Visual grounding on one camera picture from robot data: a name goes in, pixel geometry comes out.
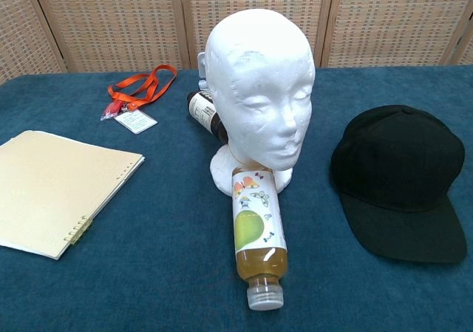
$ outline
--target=brown bottle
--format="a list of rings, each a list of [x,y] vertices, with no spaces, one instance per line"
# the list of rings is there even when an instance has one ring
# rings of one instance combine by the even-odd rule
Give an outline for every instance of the brown bottle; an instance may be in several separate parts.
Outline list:
[[[273,171],[261,165],[235,168],[232,189],[236,269],[249,284],[248,305],[259,311],[281,308],[287,249]]]
[[[199,121],[212,135],[223,143],[228,143],[228,135],[220,116],[217,114],[212,96],[207,90],[189,93],[187,107],[191,116]]]

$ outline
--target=bottle label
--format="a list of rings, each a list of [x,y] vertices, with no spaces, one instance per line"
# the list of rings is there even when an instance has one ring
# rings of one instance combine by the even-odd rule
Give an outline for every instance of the bottle label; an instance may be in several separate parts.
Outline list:
[[[235,253],[286,248],[273,173],[242,172],[232,178]]]
[[[199,121],[202,126],[212,133],[210,125],[217,111],[215,105],[207,97],[211,99],[210,93],[206,91],[198,92],[189,103],[189,112],[195,120]]]

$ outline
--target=lanyard strap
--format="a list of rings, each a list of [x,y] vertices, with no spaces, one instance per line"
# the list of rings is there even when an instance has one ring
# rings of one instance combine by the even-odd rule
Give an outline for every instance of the lanyard strap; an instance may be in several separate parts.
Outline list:
[[[168,70],[171,71],[173,74],[172,79],[157,93],[156,89],[160,83],[159,78],[157,77],[157,71],[159,70]],[[156,67],[151,73],[138,73],[137,75],[133,75],[120,83],[112,84],[109,86],[109,94],[114,101],[124,101],[128,103],[127,108],[128,110],[136,110],[140,106],[152,103],[156,101],[161,95],[163,95],[166,90],[168,90],[171,83],[176,79],[177,71],[173,66],[169,66],[168,64],[161,64]],[[146,78],[145,82],[141,85],[141,87],[133,92],[131,95],[121,92],[123,88],[127,88],[128,86],[132,85],[133,83],[139,81],[140,79]],[[146,97],[145,98],[137,98],[136,95],[141,93],[146,89]]]

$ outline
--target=bottle cap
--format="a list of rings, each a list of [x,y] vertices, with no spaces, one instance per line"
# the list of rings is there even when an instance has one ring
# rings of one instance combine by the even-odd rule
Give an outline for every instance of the bottle cap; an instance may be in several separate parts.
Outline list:
[[[248,306],[251,310],[267,311],[281,308],[284,305],[280,285],[258,285],[246,291]]]

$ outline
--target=teal tablecloth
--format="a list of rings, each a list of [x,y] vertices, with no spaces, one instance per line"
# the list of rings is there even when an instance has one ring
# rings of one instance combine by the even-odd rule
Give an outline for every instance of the teal tablecloth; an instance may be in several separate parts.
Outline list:
[[[59,261],[0,247],[0,331],[473,330],[473,67],[317,70],[313,118],[279,196],[285,306],[270,312],[248,309],[231,200],[208,169],[220,144],[188,116],[197,71],[179,72],[143,109],[159,124],[139,135],[99,121],[106,87],[128,75],[31,75],[0,87],[0,143],[35,129],[146,157]],[[449,192],[470,250],[459,265],[377,257],[345,220],[330,156],[349,120],[385,104],[431,112],[465,144]]]

